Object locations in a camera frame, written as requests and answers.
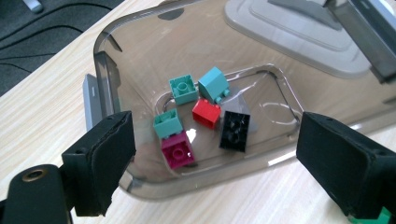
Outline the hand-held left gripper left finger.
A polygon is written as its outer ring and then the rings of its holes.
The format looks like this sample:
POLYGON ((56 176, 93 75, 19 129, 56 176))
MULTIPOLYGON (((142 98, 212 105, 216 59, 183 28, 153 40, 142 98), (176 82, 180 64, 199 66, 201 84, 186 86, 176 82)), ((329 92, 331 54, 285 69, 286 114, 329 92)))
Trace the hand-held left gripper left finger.
POLYGON ((132 113, 102 119, 62 154, 67 205, 79 217, 104 215, 134 154, 132 113))

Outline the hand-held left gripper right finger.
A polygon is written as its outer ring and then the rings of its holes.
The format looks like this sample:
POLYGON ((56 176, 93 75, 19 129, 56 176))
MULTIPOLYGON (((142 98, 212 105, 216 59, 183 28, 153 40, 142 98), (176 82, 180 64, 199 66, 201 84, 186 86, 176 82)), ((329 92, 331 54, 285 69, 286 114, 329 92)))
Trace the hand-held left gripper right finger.
POLYGON ((347 217, 396 216, 396 152, 317 113, 304 112, 296 157, 347 217))

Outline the green building block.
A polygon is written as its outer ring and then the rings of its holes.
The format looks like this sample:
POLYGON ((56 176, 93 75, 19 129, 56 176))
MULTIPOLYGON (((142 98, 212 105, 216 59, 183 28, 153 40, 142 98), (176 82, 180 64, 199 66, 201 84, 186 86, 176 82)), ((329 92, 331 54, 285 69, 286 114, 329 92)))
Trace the green building block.
POLYGON ((387 208, 383 207, 377 218, 347 218, 350 224, 396 224, 394 216, 387 208))

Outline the magenta building block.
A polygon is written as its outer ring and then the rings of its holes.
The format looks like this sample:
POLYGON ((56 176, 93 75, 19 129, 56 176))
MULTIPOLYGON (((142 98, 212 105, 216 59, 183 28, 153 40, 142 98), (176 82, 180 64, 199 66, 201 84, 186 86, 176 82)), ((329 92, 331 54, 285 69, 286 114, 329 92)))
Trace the magenta building block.
POLYGON ((195 162, 191 142, 184 131, 163 139, 162 153, 171 169, 195 162))

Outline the teal building block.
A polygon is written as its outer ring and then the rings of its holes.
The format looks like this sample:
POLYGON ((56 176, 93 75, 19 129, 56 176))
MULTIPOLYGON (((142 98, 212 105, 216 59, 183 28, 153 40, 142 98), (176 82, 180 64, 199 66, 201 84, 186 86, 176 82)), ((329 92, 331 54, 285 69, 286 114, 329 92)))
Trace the teal building block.
POLYGON ((184 105, 198 99, 198 90, 195 88, 191 75, 172 78, 169 80, 169 86, 177 105, 184 105))
POLYGON ((160 138, 168 138, 173 134, 180 133, 183 130, 183 125, 174 108, 156 116, 153 128, 160 138))

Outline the black building block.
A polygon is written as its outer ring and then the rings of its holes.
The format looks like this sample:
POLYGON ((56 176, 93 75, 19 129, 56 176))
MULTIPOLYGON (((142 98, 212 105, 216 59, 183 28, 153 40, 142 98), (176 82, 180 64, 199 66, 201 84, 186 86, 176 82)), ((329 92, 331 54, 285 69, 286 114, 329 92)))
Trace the black building block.
POLYGON ((248 141, 250 115, 226 111, 219 140, 219 147, 245 152, 248 141))

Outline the white box lid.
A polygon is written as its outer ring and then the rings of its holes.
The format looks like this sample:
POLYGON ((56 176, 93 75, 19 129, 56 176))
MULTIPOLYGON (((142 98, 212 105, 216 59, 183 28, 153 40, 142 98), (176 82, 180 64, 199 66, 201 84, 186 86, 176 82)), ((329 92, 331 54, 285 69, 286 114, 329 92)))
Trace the white box lid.
POLYGON ((227 23, 243 35, 335 77, 371 67, 324 0, 228 0, 227 23))

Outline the transparent grey storage box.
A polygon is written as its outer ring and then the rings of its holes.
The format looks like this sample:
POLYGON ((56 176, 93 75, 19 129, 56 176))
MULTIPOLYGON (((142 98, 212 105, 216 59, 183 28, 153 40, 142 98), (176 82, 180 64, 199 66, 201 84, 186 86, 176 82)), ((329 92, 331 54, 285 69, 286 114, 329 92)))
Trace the transparent grey storage box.
POLYGON ((230 0, 183 0, 140 11, 110 23, 93 49, 97 87, 90 124, 121 111, 134 119, 136 153, 120 180, 131 195, 174 197, 290 159, 302 114, 312 111, 370 133, 396 124, 396 85, 371 74, 340 78, 301 63, 237 31, 230 0), (219 129, 194 121, 191 105, 177 112, 190 138, 194 162, 172 169, 152 123, 176 104, 173 77, 198 78, 219 68, 231 86, 223 108, 250 117, 243 152, 219 147, 219 129))

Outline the red building block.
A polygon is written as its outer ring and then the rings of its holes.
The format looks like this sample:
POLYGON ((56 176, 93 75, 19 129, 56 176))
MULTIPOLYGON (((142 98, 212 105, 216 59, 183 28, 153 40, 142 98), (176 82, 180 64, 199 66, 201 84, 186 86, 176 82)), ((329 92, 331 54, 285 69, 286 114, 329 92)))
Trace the red building block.
POLYGON ((191 112, 195 121, 214 130, 219 120, 221 108, 218 105, 210 104, 206 99, 199 99, 191 112))

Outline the light turquoise building block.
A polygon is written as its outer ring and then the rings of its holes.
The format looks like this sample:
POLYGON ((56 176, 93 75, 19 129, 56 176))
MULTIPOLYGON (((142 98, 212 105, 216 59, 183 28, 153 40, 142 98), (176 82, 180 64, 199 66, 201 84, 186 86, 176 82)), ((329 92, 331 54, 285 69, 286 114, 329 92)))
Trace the light turquoise building block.
POLYGON ((224 97, 228 96, 229 87, 226 77, 216 66, 198 80, 199 92, 211 104, 219 104, 224 97))

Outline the white metal desk frame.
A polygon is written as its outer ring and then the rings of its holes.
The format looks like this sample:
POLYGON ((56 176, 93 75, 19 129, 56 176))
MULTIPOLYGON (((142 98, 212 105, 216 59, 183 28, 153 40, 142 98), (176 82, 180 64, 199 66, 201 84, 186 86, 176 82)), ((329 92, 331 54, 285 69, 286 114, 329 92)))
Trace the white metal desk frame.
POLYGON ((44 9, 39 0, 22 0, 22 2, 35 14, 42 12, 44 9))

